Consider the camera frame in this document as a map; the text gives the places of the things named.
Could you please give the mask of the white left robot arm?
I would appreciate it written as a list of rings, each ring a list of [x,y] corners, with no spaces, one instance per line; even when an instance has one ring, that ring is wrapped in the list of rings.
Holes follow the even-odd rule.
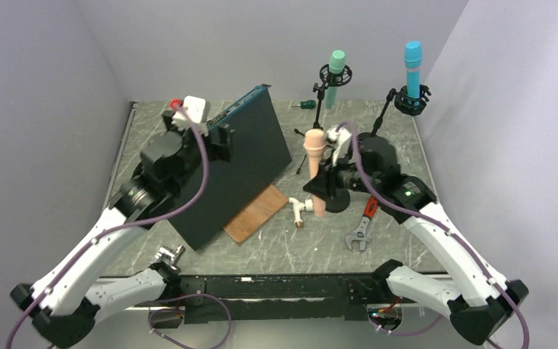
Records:
[[[185,112],[163,112],[166,131],[139,155],[132,177],[110,199],[99,220],[50,273],[33,284],[18,284],[12,300],[31,318],[51,348],[70,348],[102,320],[144,302],[174,303],[182,293],[180,249],[162,248],[132,277],[99,285],[97,279],[127,246],[157,222],[183,213],[177,205],[196,171],[209,181],[212,161],[229,161],[234,131],[228,125],[194,122]]]

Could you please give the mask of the beige microphone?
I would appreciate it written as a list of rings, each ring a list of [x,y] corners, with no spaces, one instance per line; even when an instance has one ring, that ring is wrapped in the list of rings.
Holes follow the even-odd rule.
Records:
[[[325,152],[326,141],[322,129],[310,129],[304,134],[303,148],[307,152],[310,168],[310,178],[318,174],[320,161]],[[326,203],[318,196],[311,193],[313,212],[317,217],[323,217],[326,213]]]

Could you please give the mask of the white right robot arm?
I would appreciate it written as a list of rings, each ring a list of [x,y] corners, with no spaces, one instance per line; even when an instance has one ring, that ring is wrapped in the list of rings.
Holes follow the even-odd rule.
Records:
[[[481,345],[510,317],[522,330],[522,346],[530,330],[520,310],[528,288],[497,271],[451,222],[440,200],[420,178],[403,173],[395,147],[381,137],[356,138],[347,129],[312,129],[303,147],[310,166],[304,190],[313,209],[323,215],[339,190],[369,193],[378,207],[409,230],[450,276],[448,282],[416,272],[396,260],[372,275],[373,296],[388,302],[404,297],[448,319],[468,342]]]

